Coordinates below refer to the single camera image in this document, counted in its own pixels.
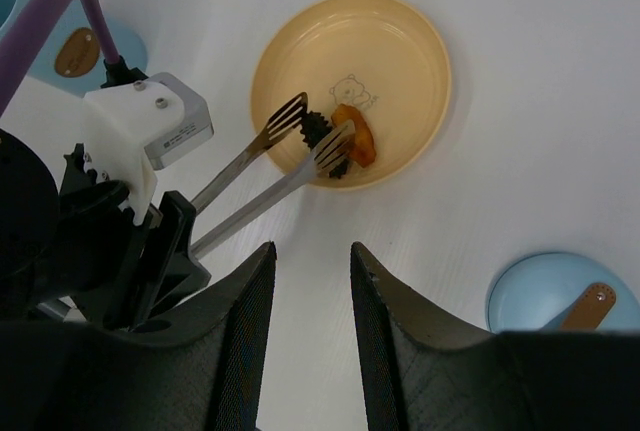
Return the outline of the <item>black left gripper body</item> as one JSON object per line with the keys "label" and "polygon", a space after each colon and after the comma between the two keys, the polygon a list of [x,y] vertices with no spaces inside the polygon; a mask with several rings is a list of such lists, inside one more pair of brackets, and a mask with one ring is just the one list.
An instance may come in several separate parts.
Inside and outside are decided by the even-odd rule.
{"label": "black left gripper body", "polygon": [[66,155],[63,184],[22,141],[1,134],[1,318],[24,319],[69,297],[91,323],[133,329],[203,289],[207,271],[189,250],[195,209],[169,191],[140,225],[121,180]]}

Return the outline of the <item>brown fried piece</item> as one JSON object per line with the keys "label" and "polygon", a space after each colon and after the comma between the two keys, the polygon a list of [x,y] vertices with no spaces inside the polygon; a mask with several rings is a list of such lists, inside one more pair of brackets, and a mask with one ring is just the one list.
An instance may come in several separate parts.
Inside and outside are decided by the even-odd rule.
{"label": "brown fried piece", "polygon": [[341,125],[348,120],[353,122],[355,133],[349,158],[362,168],[372,165],[377,157],[375,142],[361,111],[354,106],[340,104],[331,115],[331,120],[334,126]]}

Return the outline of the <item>metal serving tongs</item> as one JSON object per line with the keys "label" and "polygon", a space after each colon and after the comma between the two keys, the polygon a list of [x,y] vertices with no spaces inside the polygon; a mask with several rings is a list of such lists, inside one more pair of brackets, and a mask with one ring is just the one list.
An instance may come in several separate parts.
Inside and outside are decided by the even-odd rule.
{"label": "metal serving tongs", "polygon": [[277,109],[246,148],[192,199],[196,213],[201,214],[262,156],[269,157],[284,172],[282,178],[191,244],[195,258],[204,258],[284,198],[327,177],[346,160],[355,144],[354,123],[348,120],[333,128],[308,149],[302,142],[302,123],[308,116],[308,95],[300,92]]}

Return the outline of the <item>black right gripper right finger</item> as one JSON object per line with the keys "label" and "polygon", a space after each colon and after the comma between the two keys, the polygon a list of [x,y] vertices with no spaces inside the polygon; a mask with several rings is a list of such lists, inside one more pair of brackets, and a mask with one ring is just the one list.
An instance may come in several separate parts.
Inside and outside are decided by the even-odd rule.
{"label": "black right gripper right finger", "polygon": [[494,334],[413,290],[361,243],[350,280],[370,429],[638,428],[637,334]]}

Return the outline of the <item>black spiky sea cucumber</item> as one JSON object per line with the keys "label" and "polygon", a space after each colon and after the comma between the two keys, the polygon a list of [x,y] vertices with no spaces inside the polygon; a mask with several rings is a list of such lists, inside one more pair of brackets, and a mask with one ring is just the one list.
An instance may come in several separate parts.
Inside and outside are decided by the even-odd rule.
{"label": "black spiky sea cucumber", "polygon": [[[308,111],[301,120],[300,132],[309,149],[313,149],[332,129],[329,121],[319,112]],[[341,179],[349,171],[349,167],[350,161],[345,159],[329,173],[329,177]]]}

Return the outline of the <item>brown lid handle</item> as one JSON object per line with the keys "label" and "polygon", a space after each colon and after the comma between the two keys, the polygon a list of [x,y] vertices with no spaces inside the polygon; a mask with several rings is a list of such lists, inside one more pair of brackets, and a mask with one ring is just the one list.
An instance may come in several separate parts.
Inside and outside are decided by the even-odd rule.
{"label": "brown lid handle", "polygon": [[601,282],[588,286],[569,308],[560,324],[562,331],[592,331],[598,328],[617,301],[614,289]]}

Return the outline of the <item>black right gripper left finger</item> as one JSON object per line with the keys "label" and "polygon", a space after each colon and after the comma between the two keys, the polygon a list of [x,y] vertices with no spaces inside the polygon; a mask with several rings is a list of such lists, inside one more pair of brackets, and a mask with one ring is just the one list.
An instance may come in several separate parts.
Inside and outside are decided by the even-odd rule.
{"label": "black right gripper left finger", "polygon": [[1,326],[5,430],[252,430],[276,248],[132,332],[54,321]]}

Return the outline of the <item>light blue lid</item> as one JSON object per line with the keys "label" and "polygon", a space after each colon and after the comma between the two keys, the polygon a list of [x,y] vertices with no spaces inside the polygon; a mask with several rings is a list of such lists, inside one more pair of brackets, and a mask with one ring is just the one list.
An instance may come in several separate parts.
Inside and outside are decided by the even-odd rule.
{"label": "light blue lid", "polygon": [[558,330],[594,285],[612,289],[592,293],[595,304],[610,308],[598,331],[637,331],[639,300],[606,266],[581,255],[548,252],[524,257],[495,280],[486,300],[486,322],[493,333]]}

